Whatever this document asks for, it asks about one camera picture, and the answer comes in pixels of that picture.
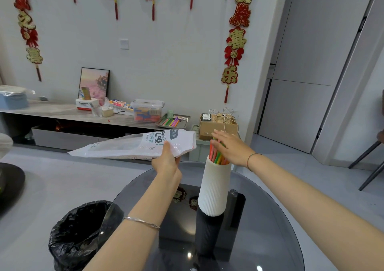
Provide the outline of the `brown cardboard box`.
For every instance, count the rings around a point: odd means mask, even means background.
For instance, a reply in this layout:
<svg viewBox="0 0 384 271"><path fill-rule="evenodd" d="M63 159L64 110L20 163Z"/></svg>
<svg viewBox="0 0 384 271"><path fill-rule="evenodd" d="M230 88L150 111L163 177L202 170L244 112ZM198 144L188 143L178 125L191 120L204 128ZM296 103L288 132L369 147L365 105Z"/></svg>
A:
<svg viewBox="0 0 384 271"><path fill-rule="evenodd" d="M199 139L201 140L210 140L213 138L212 133L214 132L215 129L215 123L207 122L207 121L201 121L199 123Z"/></svg>

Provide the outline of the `black framed pink picture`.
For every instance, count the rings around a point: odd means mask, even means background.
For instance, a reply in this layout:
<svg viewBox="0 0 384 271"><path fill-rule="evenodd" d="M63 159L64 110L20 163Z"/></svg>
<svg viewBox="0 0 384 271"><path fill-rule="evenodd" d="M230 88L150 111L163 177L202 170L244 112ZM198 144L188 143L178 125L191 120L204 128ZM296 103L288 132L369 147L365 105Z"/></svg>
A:
<svg viewBox="0 0 384 271"><path fill-rule="evenodd" d="M104 99L108 94L110 70L96 68L81 68L79 90L82 87L89 89L92 99L98 99L100 105L104 104Z"/></svg>

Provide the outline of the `white ribbed vase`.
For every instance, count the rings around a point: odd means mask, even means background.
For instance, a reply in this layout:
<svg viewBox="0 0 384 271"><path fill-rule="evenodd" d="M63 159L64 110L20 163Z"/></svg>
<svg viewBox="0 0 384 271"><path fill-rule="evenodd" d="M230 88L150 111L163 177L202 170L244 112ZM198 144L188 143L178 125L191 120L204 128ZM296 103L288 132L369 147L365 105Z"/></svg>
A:
<svg viewBox="0 0 384 271"><path fill-rule="evenodd" d="M230 186L231 168L231 163L218 165L207 156L198 197L198 207L205 215L216 217L224 213Z"/></svg>

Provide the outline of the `person's left hand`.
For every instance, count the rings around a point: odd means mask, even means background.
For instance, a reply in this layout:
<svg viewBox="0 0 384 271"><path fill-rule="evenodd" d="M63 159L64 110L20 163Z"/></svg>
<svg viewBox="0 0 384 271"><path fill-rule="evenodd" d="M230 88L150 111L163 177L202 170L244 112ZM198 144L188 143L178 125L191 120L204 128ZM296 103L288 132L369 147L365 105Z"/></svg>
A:
<svg viewBox="0 0 384 271"><path fill-rule="evenodd" d="M178 187L182 178L182 173L179 169L180 157L175 157L172 154L172 160L163 160L161 153L160 157L152 159L151 164L160 177L171 185Z"/></svg>

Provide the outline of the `white red tissue box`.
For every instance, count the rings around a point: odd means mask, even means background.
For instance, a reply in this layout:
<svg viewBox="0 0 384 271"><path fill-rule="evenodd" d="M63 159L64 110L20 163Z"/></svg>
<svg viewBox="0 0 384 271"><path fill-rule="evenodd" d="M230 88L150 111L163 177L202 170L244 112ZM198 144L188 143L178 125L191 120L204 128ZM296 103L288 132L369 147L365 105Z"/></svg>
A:
<svg viewBox="0 0 384 271"><path fill-rule="evenodd" d="M81 99L78 98L75 100L76 108L78 110L91 111L93 108L100 107L100 103L98 99Z"/></svg>

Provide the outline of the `blue box with plastic cover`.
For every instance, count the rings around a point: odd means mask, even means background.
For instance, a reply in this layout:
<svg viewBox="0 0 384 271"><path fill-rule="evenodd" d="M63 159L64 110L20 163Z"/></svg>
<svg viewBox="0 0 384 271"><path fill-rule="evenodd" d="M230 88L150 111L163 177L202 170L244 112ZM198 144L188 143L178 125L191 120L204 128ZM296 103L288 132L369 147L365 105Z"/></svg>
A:
<svg viewBox="0 0 384 271"><path fill-rule="evenodd" d="M0 85L0 109L16 110L29 107L27 96L36 92L18 86Z"/></svg>

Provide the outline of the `bundle of coloured straws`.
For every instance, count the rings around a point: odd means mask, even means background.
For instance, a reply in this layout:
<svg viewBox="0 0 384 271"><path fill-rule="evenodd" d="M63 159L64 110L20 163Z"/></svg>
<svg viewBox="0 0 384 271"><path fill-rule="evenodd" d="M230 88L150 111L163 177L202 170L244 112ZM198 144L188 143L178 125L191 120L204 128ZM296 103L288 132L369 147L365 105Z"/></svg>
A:
<svg viewBox="0 0 384 271"><path fill-rule="evenodd" d="M217 165L228 165L230 163L212 144L210 144L209 160Z"/></svg>

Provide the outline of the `loose coloured pens bunch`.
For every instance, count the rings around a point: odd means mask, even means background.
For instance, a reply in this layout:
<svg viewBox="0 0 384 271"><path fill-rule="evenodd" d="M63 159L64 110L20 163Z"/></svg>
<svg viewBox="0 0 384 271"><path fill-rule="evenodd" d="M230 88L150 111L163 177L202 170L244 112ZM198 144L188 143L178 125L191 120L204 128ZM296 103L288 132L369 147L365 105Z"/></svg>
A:
<svg viewBox="0 0 384 271"><path fill-rule="evenodd" d="M181 116L181 115L174 115L173 119L168 119L167 117L164 118L159 123L159 126L165 126L165 127L171 127L171 128L177 128L177 127L185 127L186 123L188 122L189 117Z"/></svg>

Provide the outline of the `white plastic packaging bag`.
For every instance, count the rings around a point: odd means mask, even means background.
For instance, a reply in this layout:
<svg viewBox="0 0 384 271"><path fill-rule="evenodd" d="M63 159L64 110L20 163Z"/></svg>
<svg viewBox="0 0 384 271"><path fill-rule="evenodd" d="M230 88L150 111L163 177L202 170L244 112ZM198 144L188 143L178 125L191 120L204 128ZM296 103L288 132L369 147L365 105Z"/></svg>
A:
<svg viewBox="0 0 384 271"><path fill-rule="evenodd" d="M170 143L174 157L180 157L196 148L196 132L169 129L96 142L68 152L73 157L150 160L161 156L164 142Z"/></svg>

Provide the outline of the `person's left forearm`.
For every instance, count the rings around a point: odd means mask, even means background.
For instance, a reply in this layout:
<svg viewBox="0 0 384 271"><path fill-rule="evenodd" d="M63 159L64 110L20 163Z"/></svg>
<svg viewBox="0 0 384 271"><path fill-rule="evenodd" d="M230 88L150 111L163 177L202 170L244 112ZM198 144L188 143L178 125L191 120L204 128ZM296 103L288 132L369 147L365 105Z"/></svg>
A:
<svg viewBox="0 0 384 271"><path fill-rule="evenodd" d="M177 188L157 174L83 271L142 271Z"/></svg>

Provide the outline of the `black round side table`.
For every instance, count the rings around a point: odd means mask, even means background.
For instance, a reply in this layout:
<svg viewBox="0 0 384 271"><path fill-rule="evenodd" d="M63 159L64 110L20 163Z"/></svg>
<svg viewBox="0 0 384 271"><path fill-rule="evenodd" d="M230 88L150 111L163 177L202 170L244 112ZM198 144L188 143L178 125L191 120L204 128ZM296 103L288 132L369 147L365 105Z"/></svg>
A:
<svg viewBox="0 0 384 271"><path fill-rule="evenodd" d="M18 166L0 162L0 218L14 206L25 184L25 172Z"/></svg>

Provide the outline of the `grey cabinet door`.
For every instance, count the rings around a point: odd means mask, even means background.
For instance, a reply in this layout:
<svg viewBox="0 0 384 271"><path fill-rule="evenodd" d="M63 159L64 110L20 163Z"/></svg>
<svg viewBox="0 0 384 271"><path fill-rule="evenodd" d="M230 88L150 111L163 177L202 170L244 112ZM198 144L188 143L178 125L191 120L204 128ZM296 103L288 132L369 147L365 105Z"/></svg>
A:
<svg viewBox="0 0 384 271"><path fill-rule="evenodd" d="M371 0L285 0L257 133L310 153Z"/></svg>

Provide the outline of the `metal tray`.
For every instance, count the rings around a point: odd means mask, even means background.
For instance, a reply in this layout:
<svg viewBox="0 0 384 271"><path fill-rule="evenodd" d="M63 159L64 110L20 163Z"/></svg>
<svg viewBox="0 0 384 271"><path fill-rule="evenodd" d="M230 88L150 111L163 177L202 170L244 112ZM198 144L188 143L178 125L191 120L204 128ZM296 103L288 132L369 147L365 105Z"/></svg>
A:
<svg viewBox="0 0 384 271"><path fill-rule="evenodd" d="M169 117L168 113L166 113L157 123L156 125L159 128L165 129L184 129L187 126L190 116L182 115L182 114L173 114L172 117Z"/></svg>

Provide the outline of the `grey drawer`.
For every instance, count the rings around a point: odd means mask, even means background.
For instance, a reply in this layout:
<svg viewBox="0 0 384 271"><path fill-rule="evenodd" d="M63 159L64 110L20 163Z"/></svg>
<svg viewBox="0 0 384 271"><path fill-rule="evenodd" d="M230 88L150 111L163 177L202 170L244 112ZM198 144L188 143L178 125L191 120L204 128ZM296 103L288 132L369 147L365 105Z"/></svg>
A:
<svg viewBox="0 0 384 271"><path fill-rule="evenodd" d="M75 150L86 145L123 136L120 131L108 131L101 127L70 127L56 129L55 126L31 128L35 144L40 147Z"/></svg>

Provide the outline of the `person's right forearm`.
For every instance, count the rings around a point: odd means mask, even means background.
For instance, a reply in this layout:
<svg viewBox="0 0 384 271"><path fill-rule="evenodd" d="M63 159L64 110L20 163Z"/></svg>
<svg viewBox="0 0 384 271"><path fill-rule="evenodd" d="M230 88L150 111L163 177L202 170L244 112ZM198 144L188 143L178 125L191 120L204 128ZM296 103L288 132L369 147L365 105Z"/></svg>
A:
<svg viewBox="0 0 384 271"><path fill-rule="evenodd" d="M384 271L384 232L263 155L249 166L338 271Z"/></svg>

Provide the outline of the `clear plastic storage box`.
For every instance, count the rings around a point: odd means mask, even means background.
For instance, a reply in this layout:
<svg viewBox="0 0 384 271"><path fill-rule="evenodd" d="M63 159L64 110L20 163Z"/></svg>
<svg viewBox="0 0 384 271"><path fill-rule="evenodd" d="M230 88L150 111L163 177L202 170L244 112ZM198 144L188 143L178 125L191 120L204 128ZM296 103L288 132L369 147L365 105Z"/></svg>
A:
<svg viewBox="0 0 384 271"><path fill-rule="evenodd" d="M131 102L134 120L137 122L156 123L162 117L165 103L159 100L136 99Z"/></svg>

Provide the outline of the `red gold hanging couplet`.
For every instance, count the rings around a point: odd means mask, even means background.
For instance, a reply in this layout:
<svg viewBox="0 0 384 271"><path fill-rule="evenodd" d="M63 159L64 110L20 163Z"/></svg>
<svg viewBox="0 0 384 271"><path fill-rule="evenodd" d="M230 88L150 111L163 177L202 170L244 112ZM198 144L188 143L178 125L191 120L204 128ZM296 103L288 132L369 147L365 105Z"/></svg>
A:
<svg viewBox="0 0 384 271"><path fill-rule="evenodd" d="M36 25L30 16L31 6L28 0L14 0L13 6L17 10L17 23L20 28L20 34L25 42L26 59L34 65L39 82L42 82L39 65L43 62L41 51L39 49L39 35Z"/></svg>
<svg viewBox="0 0 384 271"><path fill-rule="evenodd" d="M238 66L243 58L244 47L247 43L246 28L250 25L252 0L234 0L236 7L229 19L231 29L226 39L224 49L225 68L222 73L221 82L226 85L224 103L228 101L229 87L238 82Z"/></svg>

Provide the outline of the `dark chair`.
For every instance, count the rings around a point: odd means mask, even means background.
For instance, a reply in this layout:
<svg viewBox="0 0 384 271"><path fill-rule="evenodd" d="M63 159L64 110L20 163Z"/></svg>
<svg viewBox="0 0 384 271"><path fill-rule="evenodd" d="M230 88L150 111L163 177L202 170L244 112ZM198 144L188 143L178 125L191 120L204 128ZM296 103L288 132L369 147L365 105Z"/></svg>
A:
<svg viewBox="0 0 384 271"><path fill-rule="evenodd" d="M382 106L381 113L384 117L384 90L382 91ZM370 154L374 149L379 145L384 145L384 129L377 133L377 141L375 141L366 151L364 151L355 161L353 161L348 169L352 169L356 166L361 160L363 160L368 154ZM363 184L358 188L359 191L362 191L369 183L371 183L382 171L384 171L384 161L370 174L370 176L363 182Z"/></svg>

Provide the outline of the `colourful flat packet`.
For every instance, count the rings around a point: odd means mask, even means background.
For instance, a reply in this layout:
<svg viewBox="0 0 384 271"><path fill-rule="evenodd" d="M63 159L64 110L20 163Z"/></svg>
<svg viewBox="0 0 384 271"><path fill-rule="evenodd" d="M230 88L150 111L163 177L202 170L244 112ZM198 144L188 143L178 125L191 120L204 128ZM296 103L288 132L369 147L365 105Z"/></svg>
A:
<svg viewBox="0 0 384 271"><path fill-rule="evenodd" d="M109 104L111 107L116 108L117 112L124 111L130 114L134 113L132 106L124 101L111 99L109 100Z"/></svg>

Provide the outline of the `long low marble cabinet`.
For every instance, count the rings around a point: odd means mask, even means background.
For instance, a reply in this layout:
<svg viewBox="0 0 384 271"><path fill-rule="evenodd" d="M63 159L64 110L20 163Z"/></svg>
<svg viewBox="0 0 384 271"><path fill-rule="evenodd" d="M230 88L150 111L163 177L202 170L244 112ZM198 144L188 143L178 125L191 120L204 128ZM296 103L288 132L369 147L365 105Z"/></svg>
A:
<svg viewBox="0 0 384 271"><path fill-rule="evenodd" d="M67 121L81 121L92 124L103 124L109 127L122 126L134 129L151 129L161 131L155 123L137 122L133 116L114 114L109 118L93 115L90 111L76 109L75 105L71 104L56 104L45 101L30 101L30 105L25 109L0 109L0 113L23 114L28 116L38 116L44 118L62 119Z"/></svg>

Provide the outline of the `person's right hand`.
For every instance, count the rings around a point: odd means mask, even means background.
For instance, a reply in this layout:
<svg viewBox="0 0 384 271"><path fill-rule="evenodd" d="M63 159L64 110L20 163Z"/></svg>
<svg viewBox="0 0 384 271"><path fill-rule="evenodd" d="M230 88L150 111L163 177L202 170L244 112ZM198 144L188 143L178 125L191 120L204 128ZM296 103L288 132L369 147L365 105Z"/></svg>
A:
<svg viewBox="0 0 384 271"><path fill-rule="evenodd" d="M234 135L234 149L230 152L221 152L223 156L232 164L247 167L249 166L250 158L256 154L251 147L246 145L238 136Z"/></svg>

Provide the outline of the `black bin with bag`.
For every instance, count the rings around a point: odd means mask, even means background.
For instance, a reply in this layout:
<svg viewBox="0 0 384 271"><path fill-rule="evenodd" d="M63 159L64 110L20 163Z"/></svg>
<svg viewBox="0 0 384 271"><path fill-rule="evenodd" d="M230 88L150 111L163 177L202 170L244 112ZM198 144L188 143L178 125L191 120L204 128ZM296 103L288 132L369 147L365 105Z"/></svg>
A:
<svg viewBox="0 0 384 271"><path fill-rule="evenodd" d="M107 200L70 210L51 229L48 250L55 271L82 271L120 225L124 211Z"/></svg>

